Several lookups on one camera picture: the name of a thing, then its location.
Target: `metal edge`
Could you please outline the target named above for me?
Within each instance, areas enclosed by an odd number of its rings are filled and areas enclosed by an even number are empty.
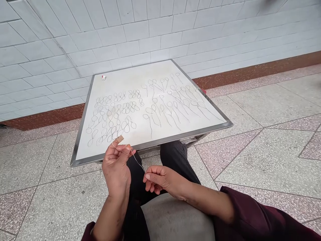
[[[175,64],[175,66],[176,66],[176,67],[186,76],[186,78],[194,85],[194,87],[197,88],[197,89],[199,90],[199,92],[200,92],[200,93],[210,102],[210,104],[219,112],[219,114],[226,120],[226,122],[225,122],[225,123],[222,123],[222,124],[219,124],[219,125],[216,125],[214,129],[211,128],[211,127],[213,127],[213,126],[210,126],[210,127],[198,129],[198,130],[195,130],[195,131],[191,131],[191,132],[188,132],[188,133],[182,133],[182,134],[178,134],[178,135],[175,135],[175,136],[170,136],[170,137],[162,138],[162,139],[159,139],[159,140],[142,143],[142,144],[133,146],[134,149],[140,150],[140,149],[147,148],[147,147],[153,147],[153,146],[157,146],[157,145],[160,145],[160,144],[163,144],[163,143],[167,143],[167,142],[171,142],[171,141],[174,141],[174,140],[180,140],[180,139],[182,139],[182,138],[187,138],[187,137],[194,137],[194,136],[198,136],[198,135],[201,135],[201,134],[209,133],[209,132],[212,132],[212,131],[218,131],[218,130],[225,129],[225,128],[229,128],[229,127],[232,127],[232,126],[233,126],[233,123],[229,120],[229,118],[227,118],[227,116],[226,116],[226,115],[213,103],[213,101],[197,86],[197,84],[195,84],[195,82],[175,63],[175,61],[174,61],[173,59],[157,61],[157,62],[154,62],[154,63],[159,63],[159,62],[164,62],[164,61],[172,61],[172,62]],[[100,73],[100,74],[109,73],[109,72],[114,72],[114,71],[118,71],[118,70],[112,70],[112,71],[103,72],[103,73]],[[90,88],[89,88],[89,90],[88,90],[88,93],[89,93],[89,94],[87,95],[86,104],[85,104],[83,116],[82,116],[81,123],[80,123],[80,126],[79,126],[79,130],[78,130],[78,134],[77,134],[77,138],[76,138],[76,143],[75,143],[75,147],[74,147],[74,151],[73,151],[73,155],[72,155],[72,159],[71,159],[71,164],[70,164],[71,167],[80,166],[80,165],[88,164],[88,163],[91,163],[91,162],[101,161],[101,160],[104,158],[104,156],[105,156],[105,154],[102,153],[102,154],[99,154],[99,155],[96,155],[96,156],[86,157],[86,158],[83,158],[83,159],[80,159],[80,160],[76,160],[76,155],[77,155],[77,151],[78,151],[78,147],[79,147],[81,132],[82,132],[83,124],[84,124],[84,121],[85,121],[87,105],[88,105],[88,102],[89,102],[89,97],[90,97],[92,85],[93,85],[93,82],[94,82],[94,77],[95,77],[96,75],[100,75],[100,74],[95,74],[95,75],[93,75],[93,77],[92,77],[92,81],[91,81],[91,84],[90,84]]]

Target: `white board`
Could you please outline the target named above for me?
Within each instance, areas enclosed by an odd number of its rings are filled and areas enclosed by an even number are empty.
[[[171,61],[94,76],[76,159],[105,153],[119,135],[131,146],[226,123]]]

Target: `gray cloth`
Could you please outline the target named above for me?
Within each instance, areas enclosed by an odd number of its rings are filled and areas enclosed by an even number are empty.
[[[184,201],[165,193],[144,204],[150,240],[215,240],[211,219]]]

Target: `brown baseboard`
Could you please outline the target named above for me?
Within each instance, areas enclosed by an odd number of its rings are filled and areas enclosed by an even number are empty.
[[[200,88],[210,89],[316,64],[321,64],[321,51],[204,76],[193,80]],[[79,119],[82,117],[84,107],[85,104],[69,106],[4,121],[1,122],[1,124],[27,131]]]

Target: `sleeve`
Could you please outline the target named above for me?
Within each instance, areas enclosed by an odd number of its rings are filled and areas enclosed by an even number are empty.
[[[232,228],[244,239],[321,240],[320,235],[279,209],[225,186],[220,191],[229,195],[235,211]]]
[[[81,238],[81,241],[96,241],[94,236],[91,235],[91,231],[94,228],[94,226],[95,226],[95,222],[91,222],[87,224],[83,237]]]

